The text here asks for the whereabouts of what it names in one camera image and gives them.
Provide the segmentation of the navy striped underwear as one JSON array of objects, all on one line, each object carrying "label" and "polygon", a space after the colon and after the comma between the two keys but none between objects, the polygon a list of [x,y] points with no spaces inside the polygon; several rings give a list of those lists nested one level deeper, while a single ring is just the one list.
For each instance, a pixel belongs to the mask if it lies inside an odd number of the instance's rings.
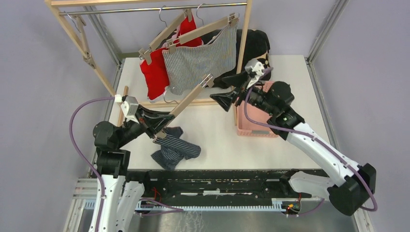
[{"label": "navy striped underwear", "polygon": [[180,137],[184,131],[181,127],[167,127],[163,130],[165,138],[154,141],[160,149],[151,154],[152,159],[167,171],[172,171],[183,160],[194,159],[200,156],[201,147]]}]

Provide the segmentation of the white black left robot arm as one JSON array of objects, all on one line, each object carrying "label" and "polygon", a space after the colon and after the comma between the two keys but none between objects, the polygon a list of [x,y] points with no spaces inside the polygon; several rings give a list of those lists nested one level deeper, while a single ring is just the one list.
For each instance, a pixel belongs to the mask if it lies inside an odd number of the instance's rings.
[{"label": "white black left robot arm", "polygon": [[97,198],[91,232],[126,232],[141,197],[151,193],[152,183],[130,177],[130,151],[122,147],[142,134],[150,138],[167,126],[175,115],[152,111],[138,104],[123,103],[124,123],[103,121],[93,131],[97,148]]}]

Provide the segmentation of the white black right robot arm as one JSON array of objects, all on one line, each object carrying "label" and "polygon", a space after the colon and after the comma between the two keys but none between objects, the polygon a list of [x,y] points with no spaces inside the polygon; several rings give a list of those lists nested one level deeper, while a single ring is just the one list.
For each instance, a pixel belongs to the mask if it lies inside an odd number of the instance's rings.
[{"label": "white black right robot arm", "polygon": [[235,105],[253,106],[267,113],[269,119],[263,126],[303,151],[326,173],[326,176],[317,176],[291,170],[279,184],[282,195],[291,197],[296,193],[307,193],[317,196],[347,216],[365,209],[366,201],[373,204],[369,209],[371,212],[377,211],[374,196],[376,169],[371,164],[360,165],[324,141],[291,107],[294,95],[289,84],[276,81],[264,90],[261,78],[254,72],[242,72],[227,77],[227,80],[235,83],[234,89],[211,94],[211,99],[225,111]]}]

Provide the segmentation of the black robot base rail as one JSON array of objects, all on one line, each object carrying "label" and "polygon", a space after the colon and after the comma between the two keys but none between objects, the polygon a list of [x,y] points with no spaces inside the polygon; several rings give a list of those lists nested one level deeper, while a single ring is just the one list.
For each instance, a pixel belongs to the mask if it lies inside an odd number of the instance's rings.
[{"label": "black robot base rail", "polygon": [[285,171],[128,171],[145,187],[144,198],[169,206],[268,206],[273,198],[309,197],[282,179]]}]

